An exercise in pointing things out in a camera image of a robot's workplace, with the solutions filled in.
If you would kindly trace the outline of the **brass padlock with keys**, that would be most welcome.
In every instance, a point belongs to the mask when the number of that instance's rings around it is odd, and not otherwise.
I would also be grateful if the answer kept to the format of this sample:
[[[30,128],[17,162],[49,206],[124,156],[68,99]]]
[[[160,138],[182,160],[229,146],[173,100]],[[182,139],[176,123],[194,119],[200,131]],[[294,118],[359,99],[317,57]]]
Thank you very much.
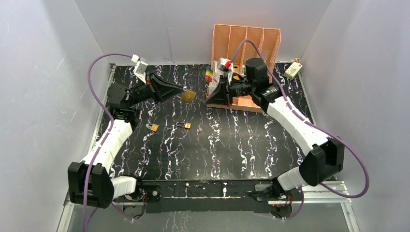
[[[146,127],[152,132],[157,132],[160,126],[158,124],[146,124]]]

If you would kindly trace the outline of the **brass long-shackle padlock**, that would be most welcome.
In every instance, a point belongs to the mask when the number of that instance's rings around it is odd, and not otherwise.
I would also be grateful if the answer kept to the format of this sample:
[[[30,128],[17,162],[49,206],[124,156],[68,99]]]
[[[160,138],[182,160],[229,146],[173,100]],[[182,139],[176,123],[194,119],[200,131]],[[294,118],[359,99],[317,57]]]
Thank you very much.
[[[189,122],[177,122],[176,126],[179,127],[179,128],[189,130],[191,128],[191,123],[189,123]]]

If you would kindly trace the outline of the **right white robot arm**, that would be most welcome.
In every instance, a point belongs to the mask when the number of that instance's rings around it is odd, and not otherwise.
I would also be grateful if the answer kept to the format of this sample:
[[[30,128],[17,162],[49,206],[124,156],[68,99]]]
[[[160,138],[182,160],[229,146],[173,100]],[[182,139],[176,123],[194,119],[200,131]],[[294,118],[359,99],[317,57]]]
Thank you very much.
[[[221,75],[215,90],[207,97],[206,104],[230,106],[234,97],[251,96],[257,106],[296,140],[305,155],[298,167],[273,178],[272,185],[267,189],[256,191],[257,197],[268,195],[285,200],[292,189],[316,186],[342,171],[344,145],[309,125],[310,120],[300,115],[278,85],[270,82],[268,67],[263,59],[248,59],[244,77],[234,72],[234,65],[227,58],[221,58],[216,67]]]

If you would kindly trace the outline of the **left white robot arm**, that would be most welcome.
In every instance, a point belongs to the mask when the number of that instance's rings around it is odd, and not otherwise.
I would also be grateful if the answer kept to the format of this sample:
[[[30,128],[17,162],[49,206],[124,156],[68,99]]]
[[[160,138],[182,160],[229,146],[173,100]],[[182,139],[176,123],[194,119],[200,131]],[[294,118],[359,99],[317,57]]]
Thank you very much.
[[[113,200],[125,195],[132,201],[141,200],[145,193],[139,184],[141,178],[132,174],[109,176],[116,155],[139,123],[140,110],[134,106],[147,100],[164,102],[185,91],[183,86],[166,82],[152,72],[133,87],[112,84],[107,91],[105,111],[110,122],[106,131],[80,162],[72,162],[68,167],[70,202],[107,208]]]

